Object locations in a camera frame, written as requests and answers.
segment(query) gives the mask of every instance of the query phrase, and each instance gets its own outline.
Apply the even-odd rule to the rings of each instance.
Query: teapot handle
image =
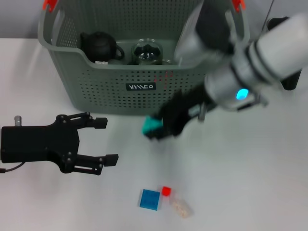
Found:
[[[117,60],[121,60],[121,59],[123,59],[124,58],[124,56],[125,56],[125,53],[124,53],[124,50],[121,48],[121,47],[119,47],[118,45],[116,45],[115,46],[119,51],[120,51],[120,53],[121,53],[121,56],[119,56],[119,55],[115,55],[115,59],[117,59]]]

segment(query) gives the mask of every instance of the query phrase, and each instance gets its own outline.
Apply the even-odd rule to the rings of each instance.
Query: black cable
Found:
[[[21,167],[22,165],[24,165],[24,164],[25,164],[25,162],[23,162],[23,163],[17,165],[16,167],[10,168],[10,169],[0,168],[0,173],[12,172],[12,171],[14,171],[14,170],[20,168],[20,167]]]

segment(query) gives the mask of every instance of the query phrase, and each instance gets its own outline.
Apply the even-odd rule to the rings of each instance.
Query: blue cube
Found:
[[[144,189],[142,192],[140,207],[157,211],[159,195],[160,195],[160,192],[155,192],[155,191]]]

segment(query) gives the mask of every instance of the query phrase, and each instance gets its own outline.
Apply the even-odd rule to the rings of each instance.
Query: gray plastic basket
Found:
[[[221,15],[230,9],[239,38],[244,21],[231,0],[211,0]],[[173,53],[182,28],[201,0],[58,0],[42,11],[38,38],[49,50],[73,105],[81,111],[146,115],[157,110],[175,91],[190,90],[219,64],[185,69],[178,65],[125,65],[131,46],[151,38],[162,44],[164,59]],[[80,50],[80,33],[112,35],[126,57],[118,64],[94,64]],[[156,90],[127,91],[127,84],[156,83]]]

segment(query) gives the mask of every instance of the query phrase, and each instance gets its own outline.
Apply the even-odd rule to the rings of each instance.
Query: metal bolt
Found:
[[[15,120],[15,126],[21,127],[21,116],[20,115],[15,116],[14,120]]]

